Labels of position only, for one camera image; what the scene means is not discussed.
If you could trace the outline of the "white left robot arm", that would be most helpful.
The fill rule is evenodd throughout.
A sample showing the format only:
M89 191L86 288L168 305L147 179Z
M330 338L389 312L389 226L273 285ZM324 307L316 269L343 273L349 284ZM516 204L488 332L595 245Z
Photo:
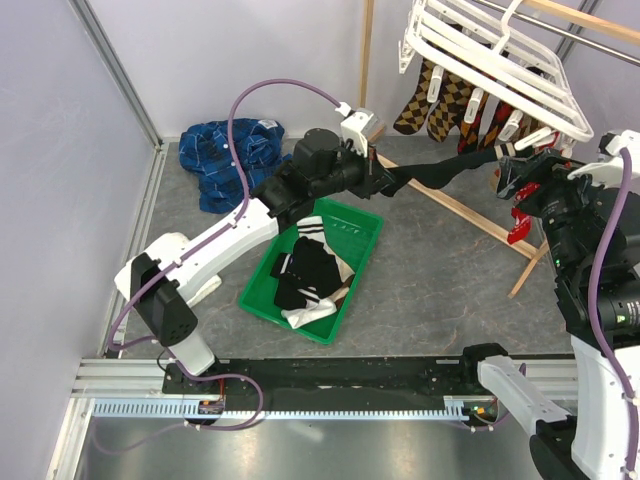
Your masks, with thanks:
M316 200L343 191L360 198L387 191L396 179L374 146L358 144L362 138L308 131L291 159L226 217L193 240L164 235L116 275L118 291L185 369L185 382L196 392L215 389L220 371L190 301L243 254L310 215Z

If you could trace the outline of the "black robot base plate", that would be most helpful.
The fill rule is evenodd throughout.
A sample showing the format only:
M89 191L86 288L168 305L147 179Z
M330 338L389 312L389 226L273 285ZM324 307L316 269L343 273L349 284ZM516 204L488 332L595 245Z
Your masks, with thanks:
M220 360L207 373L255 380L264 407L435 406L445 396L489 393L477 364L507 351L497 343L468 346L459 356L317 357Z

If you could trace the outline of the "beige brown striped sock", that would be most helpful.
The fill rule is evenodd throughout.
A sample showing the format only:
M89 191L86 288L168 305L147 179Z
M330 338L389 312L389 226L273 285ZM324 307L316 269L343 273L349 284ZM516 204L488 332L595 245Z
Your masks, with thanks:
M340 286L329 296L337 310L340 310L355 278L354 270L340 257L336 256L336 265L340 276Z

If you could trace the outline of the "black beige-striped sock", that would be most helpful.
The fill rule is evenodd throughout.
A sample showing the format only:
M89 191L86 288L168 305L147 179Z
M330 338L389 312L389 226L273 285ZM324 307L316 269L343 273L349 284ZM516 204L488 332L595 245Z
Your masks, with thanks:
M486 150L457 155L433 164L388 169L394 171L396 179L403 181L403 187L411 180L416 180L426 188L440 190L466 170L475 170L485 164L497 162L504 157L516 157L518 154L512 143L505 143Z
M324 249L323 243L307 237L294 244L289 272L298 287L314 289L320 298L333 295L343 285L335 256Z

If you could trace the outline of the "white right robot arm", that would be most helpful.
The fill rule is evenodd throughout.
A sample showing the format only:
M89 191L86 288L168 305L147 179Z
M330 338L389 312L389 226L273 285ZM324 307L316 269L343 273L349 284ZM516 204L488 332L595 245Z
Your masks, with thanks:
M499 161L496 194L541 221L577 367L575 412L548 400L495 343L467 347L458 381L487 389L527 434L545 479L639 475L639 196L623 153L611 179L552 149Z

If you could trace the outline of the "white black-striped sock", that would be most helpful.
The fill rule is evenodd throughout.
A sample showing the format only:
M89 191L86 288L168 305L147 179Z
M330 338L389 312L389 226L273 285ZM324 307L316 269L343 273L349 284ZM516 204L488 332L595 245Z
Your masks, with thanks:
M299 238L306 238L323 245L327 244L324 222L321 216L314 215L301 219L297 222Z
M324 298L318 301L308 301L305 308L282 310L281 315L291 328L299 329L336 312L334 303L329 298Z

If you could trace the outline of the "black white-striped sock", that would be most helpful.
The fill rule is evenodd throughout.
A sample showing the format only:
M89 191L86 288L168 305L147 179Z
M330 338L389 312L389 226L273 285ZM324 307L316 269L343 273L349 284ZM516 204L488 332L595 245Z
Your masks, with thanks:
M289 278L306 282L312 273L309 258L296 253L280 253L271 267L270 276L273 278Z
M314 308L320 301L314 287L300 287L280 280L274 296L274 304L282 310Z

